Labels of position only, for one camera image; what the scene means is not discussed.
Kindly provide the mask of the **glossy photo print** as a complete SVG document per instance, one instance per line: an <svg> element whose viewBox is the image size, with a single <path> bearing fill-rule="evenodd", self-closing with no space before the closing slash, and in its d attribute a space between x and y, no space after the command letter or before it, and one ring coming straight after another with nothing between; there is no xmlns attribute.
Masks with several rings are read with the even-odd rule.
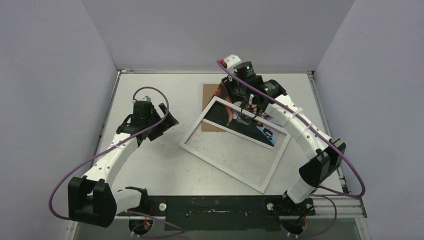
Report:
<svg viewBox="0 0 424 240"><path fill-rule="evenodd" d="M256 106L250 105L245 101L238 101L231 104L242 108L244 111L246 110L250 113L258 115L267 121L274 121L274 119L268 116L266 113L256 114ZM234 131L242 136L246 136L250 139L268 145L271 148L275 146L280 134L278 131L270 128L269 126L264 125L263 123L254 120L245 114L241 114L218 101L210 107L204 119L212 122L212 126L217 128L224 127L225 130L228 129Z"/></svg>

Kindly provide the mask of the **white wooden picture frame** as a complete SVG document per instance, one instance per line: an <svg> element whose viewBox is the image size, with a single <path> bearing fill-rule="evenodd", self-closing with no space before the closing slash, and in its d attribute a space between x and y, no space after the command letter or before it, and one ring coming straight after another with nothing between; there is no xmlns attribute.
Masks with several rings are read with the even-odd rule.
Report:
<svg viewBox="0 0 424 240"><path fill-rule="evenodd" d="M214 110L220 116L212 117ZM230 109L237 116L253 118L262 124L254 130L267 139L247 136L216 120L223 120ZM291 139L280 126L233 105L217 96L207 104L179 145L188 153L217 168L228 176L263 194Z"/></svg>

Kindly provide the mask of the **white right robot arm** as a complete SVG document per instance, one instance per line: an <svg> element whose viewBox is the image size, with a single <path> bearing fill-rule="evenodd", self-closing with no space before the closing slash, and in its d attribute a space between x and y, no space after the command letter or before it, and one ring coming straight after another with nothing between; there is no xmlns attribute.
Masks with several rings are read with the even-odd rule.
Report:
<svg viewBox="0 0 424 240"><path fill-rule="evenodd" d="M287 91L274 79L263 81L251 62L235 66L230 72L224 60L217 61L227 73L223 83L233 97L248 100L261 112L276 120L297 142L308 161L299 169L299 179L283 194L282 207L290 215L296 214L308 199L340 167L346 144L321 132L298 107Z"/></svg>

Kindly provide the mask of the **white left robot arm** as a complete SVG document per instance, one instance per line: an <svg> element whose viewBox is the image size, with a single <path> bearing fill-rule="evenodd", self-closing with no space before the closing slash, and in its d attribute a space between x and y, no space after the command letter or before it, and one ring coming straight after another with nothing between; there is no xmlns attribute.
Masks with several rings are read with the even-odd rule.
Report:
<svg viewBox="0 0 424 240"><path fill-rule="evenodd" d="M125 162L144 140L154 141L178 121L159 104L164 118L148 100L137 100L133 112L118 126L107 149L81 177L73 177L67 185L68 217L75 222L107 228L115 216L125 211L136 215L149 213L152 205L145 188L127 186L113 190L112 185Z"/></svg>

